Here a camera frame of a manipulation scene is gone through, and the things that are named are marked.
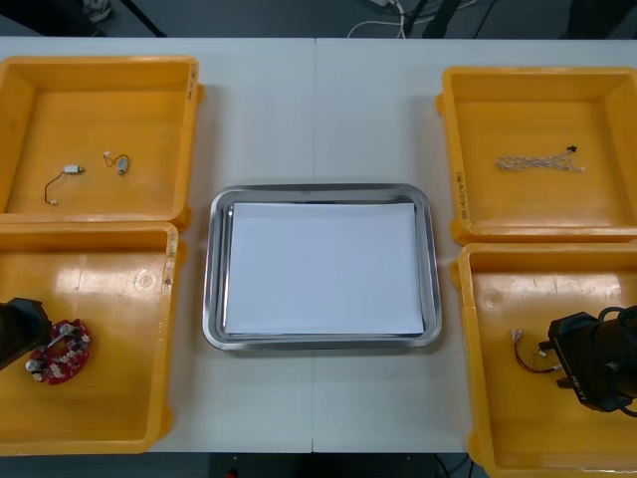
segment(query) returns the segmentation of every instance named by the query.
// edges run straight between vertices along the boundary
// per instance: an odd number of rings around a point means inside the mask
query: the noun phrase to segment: yellow plastic tray
[[[190,57],[16,57],[0,66],[0,222],[169,221],[182,229],[197,101]],[[126,154],[124,177],[111,157]],[[59,203],[44,201],[47,182]]]
[[[170,429],[177,252],[168,223],[0,227],[0,302],[42,301],[94,338],[67,383],[35,382],[28,356],[0,370],[0,455],[140,453]]]
[[[444,117],[455,220],[470,242],[637,237],[637,75],[630,69],[451,68]],[[501,171],[501,156],[578,147],[584,172]]]
[[[452,280],[462,297],[472,458],[493,477],[637,472],[635,419],[581,405],[555,384],[562,371],[520,368],[511,336],[524,330],[519,348],[530,360],[551,321],[637,304],[637,244],[471,244]]]

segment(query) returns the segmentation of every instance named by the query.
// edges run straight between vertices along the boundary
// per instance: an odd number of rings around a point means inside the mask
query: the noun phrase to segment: white table
[[[452,65],[637,66],[634,42],[0,39],[9,55],[187,54],[200,63],[170,402],[155,451],[462,451],[470,409],[442,123]],[[238,183],[408,182],[433,204],[443,333],[415,352],[231,356],[201,333],[208,208]]]

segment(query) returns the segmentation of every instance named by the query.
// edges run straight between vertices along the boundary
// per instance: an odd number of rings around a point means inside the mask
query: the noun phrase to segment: metal tray
[[[419,335],[248,335],[226,333],[226,309],[234,204],[394,204],[413,203],[416,219],[420,304]],[[223,351],[412,348],[431,344],[442,329],[440,291],[429,200],[408,184],[298,184],[237,186],[221,191],[210,210],[203,303],[203,332]]]

